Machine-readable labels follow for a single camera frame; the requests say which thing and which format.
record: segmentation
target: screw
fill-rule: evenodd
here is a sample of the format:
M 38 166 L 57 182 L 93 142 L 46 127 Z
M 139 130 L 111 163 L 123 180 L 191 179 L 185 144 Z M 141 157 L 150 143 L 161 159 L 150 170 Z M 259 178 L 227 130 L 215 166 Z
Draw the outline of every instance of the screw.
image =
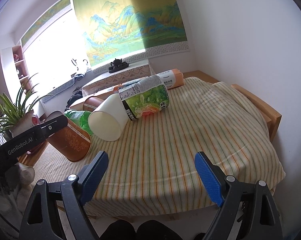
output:
M 262 187 L 266 186 L 266 182 L 264 182 L 263 180 L 258 181 L 258 184 L 261 185 Z
M 229 176 L 226 177 L 226 180 L 229 181 L 229 182 L 234 182 L 235 178 L 233 176 L 229 175 Z
M 76 179 L 76 175 L 75 174 L 70 174 L 69 176 L 68 176 L 68 180 L 70 180 L 70 181 L 73 181 L 73 180 L 75 180 Z
M 41 186 L 44 183 L 45 183 L 44 179 L 40 179 L 39 181 L 37 181 L 37 185 L 39 185 L 39 186 Z

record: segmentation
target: cable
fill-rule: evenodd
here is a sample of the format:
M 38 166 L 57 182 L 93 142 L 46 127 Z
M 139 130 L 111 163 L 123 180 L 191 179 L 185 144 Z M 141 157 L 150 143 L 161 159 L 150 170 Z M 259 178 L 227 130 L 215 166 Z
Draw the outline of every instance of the cable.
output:
M 19 230 L 14 227 L 6 218 L 4 218 L 4 216 L 0 213 L 0 217 L 12 228 L 14 229 L 15 231 L 17 231 L 19 233 Z

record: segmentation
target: black shoe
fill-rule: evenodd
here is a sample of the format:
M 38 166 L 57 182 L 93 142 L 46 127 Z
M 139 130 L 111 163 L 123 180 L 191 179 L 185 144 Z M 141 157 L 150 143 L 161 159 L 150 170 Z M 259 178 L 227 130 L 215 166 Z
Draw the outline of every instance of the black shoe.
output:
M 156 220 L 141 224 L 136 233 L 137 240 L 183 240 L 173 230 Z
M 197 236 L 195 236 L 194 240 L 202 240 L 204 238 L 206 233 L 199 233 Z
M 136 232 L 129 222 L 117 220 L 108 226 L 100 240 L 136 240 Z

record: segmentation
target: blue gripper pad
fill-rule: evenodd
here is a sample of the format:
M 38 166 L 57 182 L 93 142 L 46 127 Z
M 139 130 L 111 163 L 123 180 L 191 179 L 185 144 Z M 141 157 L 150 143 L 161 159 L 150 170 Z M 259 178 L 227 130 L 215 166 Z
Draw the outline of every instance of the blue gripper pad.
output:
M 85 171 L 79 172 L 78 186 L 81 189 L 81 197 L 79 202 L 82 206 L 86 202 L 91 201 L 96 189 L 103 178 L 108 167 L 108 155 L 106 152 L 100 151 L 88 167 L 83 167 Z
M 195 168 L 211 201 L 221 207 L 224 203 L 224 198 L 221 194 L 221 185 L 200 153 L 196 153 L 195 155 Z

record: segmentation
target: brown paper cup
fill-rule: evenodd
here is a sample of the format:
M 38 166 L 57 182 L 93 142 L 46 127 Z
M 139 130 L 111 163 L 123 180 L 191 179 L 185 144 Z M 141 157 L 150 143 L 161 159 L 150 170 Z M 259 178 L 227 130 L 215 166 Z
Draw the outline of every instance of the brown paper cup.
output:
M 51 120 L 60 115 L 62 115 L 62 112 L 55 111 L 46 120 Z M 68 125 L 47 138 L 47 141 L 69 161 L 78 162 L 86 156 L 90 149 L 90 136 L 69 118 L 67 119 Z
M 83 110 L 93 112 L 103 101 L 98 97 L 89 97 L 84 102 Z

